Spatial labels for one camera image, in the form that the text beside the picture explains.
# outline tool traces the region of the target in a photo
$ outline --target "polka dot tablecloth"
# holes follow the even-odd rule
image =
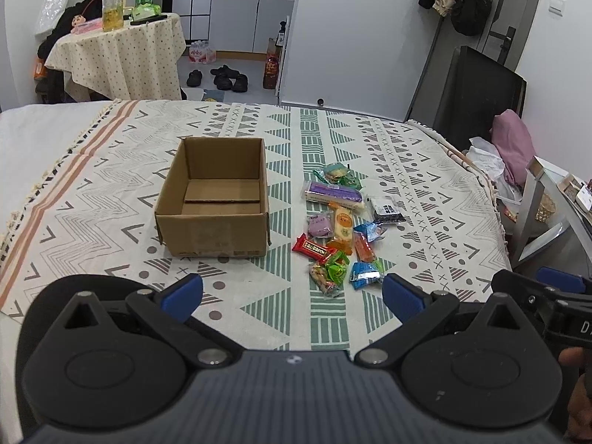
[[[177,60],[185,51],[178,15],[166,20],[66,35],[54,45],[45,65],[64,71],[66,91],[88,100],[88,88],[110,99],[181,100]]]

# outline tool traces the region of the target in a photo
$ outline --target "black shoe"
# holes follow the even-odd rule
[[[214,78],[214,85],[218,90],[230,90],[232,88],[232,81],[224,74],[216,75]]]
[[[212,68],[209,72],[212,75],[226,76],[228,78],[236,78],[239,76],[239,71],[229,68],[228,65],[222,65],[220,68]]]
[[[198,87],[201,85],[201,77],[202,74],[199,70],[194,70],[189,73],[189,78],[187,79],[187,86],[188,87]]]
[[[245,93],[248,88],[249,80],[247,79],[247,75],[239,73],[239,76],[236,77],[235,84],[232,87],[232,91],[236,91],[237,93]]]

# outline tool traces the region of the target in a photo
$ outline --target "open cardboard box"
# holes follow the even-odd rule
[[[269,203],[263,139],[181,140],[155,217],[158,238],[173,255],[265,255]]]

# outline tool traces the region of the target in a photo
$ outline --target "metal screw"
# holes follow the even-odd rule
[[[226,352],[221,349],[204,349],[197,354],[197,360],[206,365],[221,364],[226,358]]]
[[[381,364],[388,358],[389,355],[386,351],[375,347],[360,352],[360,360],[366,364]]]

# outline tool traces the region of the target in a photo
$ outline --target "bed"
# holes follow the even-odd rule
[[[10,222],[0,308],[17,322],[64,275],[116,275],[163,289],[198,272],[204,296],[194,315],[242,345],[357,352],[400,325],[381,288],[346,284],[339,298],[324,298],[308,276],[309,260],[291,252],[306,216],[325,208],[303,200],[303,183],[334,161],[349,164],[365,192],[393,197],[407,216],[375,247],[387,271],[426,292],[484,301],[492,275],[510,269],[490,182],[413,121],[167,100],[2,115],[0,158],[11,171],[2,171],[9,198],[0,216]],[[179,139],[189,135],[265,139],[272,244],[264,258],[179,259],[160,245],[153,207]]]

